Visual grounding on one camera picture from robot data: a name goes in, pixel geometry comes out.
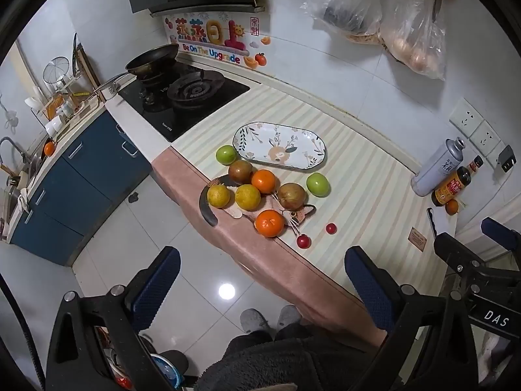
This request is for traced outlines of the dish drying rack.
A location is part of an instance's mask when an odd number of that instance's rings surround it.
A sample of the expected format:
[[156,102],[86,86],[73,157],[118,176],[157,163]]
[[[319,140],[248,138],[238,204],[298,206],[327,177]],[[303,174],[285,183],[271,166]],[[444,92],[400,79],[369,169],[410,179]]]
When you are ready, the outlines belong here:
[[101,83],[77,33],[72,38],[72,54],[54,57],[40,75],[34,74],[27,61],[24,64],[32,81],[33,99],[38,102],[31,111],[40,124],[55,117],[64,103],[78,108]]

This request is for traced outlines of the red cherry tomato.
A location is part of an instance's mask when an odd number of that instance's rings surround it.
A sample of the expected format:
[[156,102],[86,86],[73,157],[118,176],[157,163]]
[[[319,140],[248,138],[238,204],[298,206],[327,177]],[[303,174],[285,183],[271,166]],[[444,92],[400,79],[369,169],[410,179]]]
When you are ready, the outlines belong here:
[[301,234],[296,238],[296,243],[300,249],[308,249],[311,246],[312,240],[308,235]]
[[326,232],[328,232],[330,235],[336,234],[337,232],[337,226],[335,223],[328,223],[326,225]]

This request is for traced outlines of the black gas stove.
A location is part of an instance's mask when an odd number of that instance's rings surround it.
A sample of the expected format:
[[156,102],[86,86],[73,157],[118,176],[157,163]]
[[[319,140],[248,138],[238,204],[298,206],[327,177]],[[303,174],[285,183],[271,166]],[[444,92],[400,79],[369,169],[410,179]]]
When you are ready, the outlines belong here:
[[173,142],[248,90],[220,72],[177,62],[163,75],[131,82],[119,94],[167,141]]

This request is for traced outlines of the yellow lemon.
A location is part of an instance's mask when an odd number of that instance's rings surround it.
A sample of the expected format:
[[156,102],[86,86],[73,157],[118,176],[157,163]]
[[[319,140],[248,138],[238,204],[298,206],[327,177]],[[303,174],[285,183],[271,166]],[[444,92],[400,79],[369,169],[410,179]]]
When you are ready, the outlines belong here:
[[207,202],[214,208],[225,208],[230,203],[231,195],[224,184],[213,184],[207,190]]
[[235,190],[235,202],[241,209],[253,212],[260,205],[260,191],[251,184],[242,184]]

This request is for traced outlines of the white wall sockets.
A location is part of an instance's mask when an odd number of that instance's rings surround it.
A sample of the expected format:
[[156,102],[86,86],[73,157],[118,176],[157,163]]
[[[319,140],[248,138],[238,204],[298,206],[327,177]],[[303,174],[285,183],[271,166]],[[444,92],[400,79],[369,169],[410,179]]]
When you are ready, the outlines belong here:
[[494,128],[485,120],[479,111],[466,99],[460,98],[449,116],[459,132],[464,134],[471,144],[486,157],[492,168],[499,166],[499,154],[506,145],[500,139]]

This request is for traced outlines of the dark sauce bottle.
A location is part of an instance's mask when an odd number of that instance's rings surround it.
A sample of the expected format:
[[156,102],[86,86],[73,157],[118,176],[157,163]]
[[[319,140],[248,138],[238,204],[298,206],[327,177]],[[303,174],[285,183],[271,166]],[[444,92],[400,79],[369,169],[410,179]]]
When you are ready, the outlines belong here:
[[476,156],[467,166],[460,166],[451,172],[431,193],[431,200],[436,207],[446,205],[454,199],[472,181],[472,177],[483,165],[480,156]]

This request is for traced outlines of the colourful wall sticker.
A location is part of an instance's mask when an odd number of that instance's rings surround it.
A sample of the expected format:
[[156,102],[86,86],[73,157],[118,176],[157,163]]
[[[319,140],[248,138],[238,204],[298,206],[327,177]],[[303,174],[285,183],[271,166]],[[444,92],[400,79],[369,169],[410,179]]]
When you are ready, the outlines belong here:
[[185,53],[250,70],[264,69],[274,44],[261,13],[200,11],[164,15],[169,42]]

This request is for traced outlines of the brown red apple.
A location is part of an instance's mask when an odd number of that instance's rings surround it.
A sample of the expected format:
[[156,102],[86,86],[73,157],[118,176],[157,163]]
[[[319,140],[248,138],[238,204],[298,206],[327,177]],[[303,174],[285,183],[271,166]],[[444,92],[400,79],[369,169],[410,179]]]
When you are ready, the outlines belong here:
[[245,160],[237,160],[228,168],[228,176],[236,184],[249,184],[253,174],[253,165]]
[[283,184],[277,192],[277,197],[280,205],[291,211],[298,210],[307,201],[305,189],[296,183]]

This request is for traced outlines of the striped cat table mat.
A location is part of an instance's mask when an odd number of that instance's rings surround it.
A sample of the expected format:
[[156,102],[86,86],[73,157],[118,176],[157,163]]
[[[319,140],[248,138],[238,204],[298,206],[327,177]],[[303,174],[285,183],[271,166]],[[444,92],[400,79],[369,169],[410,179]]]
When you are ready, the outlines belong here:
[[[301,228],[312,240],[308,249],[298,248],[291,231],[268,239],[247,218],[218,211],[218,223],[211,226],[202,217],[203,188],[226,172],[216,150],[229,144],[240,126],[259,121],[305,128],[325,142],[320,172],[331,193],[310,198],[316,211]],[[434,254],[430,202],[412,191],[409,169],[334,117],[286,93],[251,88],[178,138],[152,166],[161,188],[203,238],[320,326],[375,346],[385,338],[345,274],[345,252],[354,245],[396,282],[428,295],[441,290],[446,266]],[[326,232],[328,223],[336,224],[336,234]]]

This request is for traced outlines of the orange tangerine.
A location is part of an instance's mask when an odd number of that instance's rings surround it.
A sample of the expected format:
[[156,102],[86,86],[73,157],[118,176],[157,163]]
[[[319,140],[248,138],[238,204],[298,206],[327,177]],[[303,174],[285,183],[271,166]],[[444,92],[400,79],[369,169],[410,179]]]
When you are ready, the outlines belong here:
[[251,185],[262,194],[273,193],[277,186],[276,176],[267,169],[258,169],[253,173]]
[[264,210],[258,214],[254,227],[265,238],[275,238],[284,231],[285,219],[275,210]]

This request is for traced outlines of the plastic bag with dark contents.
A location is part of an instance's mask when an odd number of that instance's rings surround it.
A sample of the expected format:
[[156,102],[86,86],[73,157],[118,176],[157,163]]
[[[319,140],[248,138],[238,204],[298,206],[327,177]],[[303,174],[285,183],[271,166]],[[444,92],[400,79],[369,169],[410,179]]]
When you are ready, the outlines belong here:
[[349,37],[373,36],[382,21],[382,0],[305,0],[302,9]]

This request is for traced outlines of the black plug adapter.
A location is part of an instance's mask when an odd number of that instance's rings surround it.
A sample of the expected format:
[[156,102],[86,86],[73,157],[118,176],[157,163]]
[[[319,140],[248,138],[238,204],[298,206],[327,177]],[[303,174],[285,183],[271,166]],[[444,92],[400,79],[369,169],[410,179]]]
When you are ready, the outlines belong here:
[[497,157],[497,164],[503,172],[508,172],[516,164],[516,156],[511,145],[507,145]]

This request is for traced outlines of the green apple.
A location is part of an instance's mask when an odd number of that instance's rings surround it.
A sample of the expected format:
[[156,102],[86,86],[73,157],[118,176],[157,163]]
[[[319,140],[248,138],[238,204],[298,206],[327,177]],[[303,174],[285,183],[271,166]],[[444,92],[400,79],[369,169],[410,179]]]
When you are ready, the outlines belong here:
[[221,146],[216,150],[216,160],[224,166],[230,166],[238,159],[238,154],[231,145]]
[[330,182],[319,172],[314,172],[307,178],[306,187],[316,197],[326,197],[330,193]]

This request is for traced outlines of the small orange by bottles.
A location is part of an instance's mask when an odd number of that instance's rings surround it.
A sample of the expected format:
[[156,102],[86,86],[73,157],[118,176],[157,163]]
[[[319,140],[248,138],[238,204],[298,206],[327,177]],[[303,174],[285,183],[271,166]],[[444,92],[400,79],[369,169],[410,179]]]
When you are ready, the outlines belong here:
[[457,214],[459,211],[459,205],[458,202],[455,199],[451,199],[448,201],[445,205],[445,211],[448,215],[454,215]]

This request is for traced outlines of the black frying pan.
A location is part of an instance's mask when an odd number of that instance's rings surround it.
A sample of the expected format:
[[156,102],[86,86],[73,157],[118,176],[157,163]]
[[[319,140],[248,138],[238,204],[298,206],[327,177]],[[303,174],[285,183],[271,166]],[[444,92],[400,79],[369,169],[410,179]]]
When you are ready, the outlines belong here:
[[126,66],[125,71],[114,76],[99,87],[93,93],[101,92],[103,89],[115,85],[119,78],[125,75],[134,75],[137,80],[151,80],[164,75],[176,63],[179,45],[171,43],[158,48],[151,49],[133,58]]

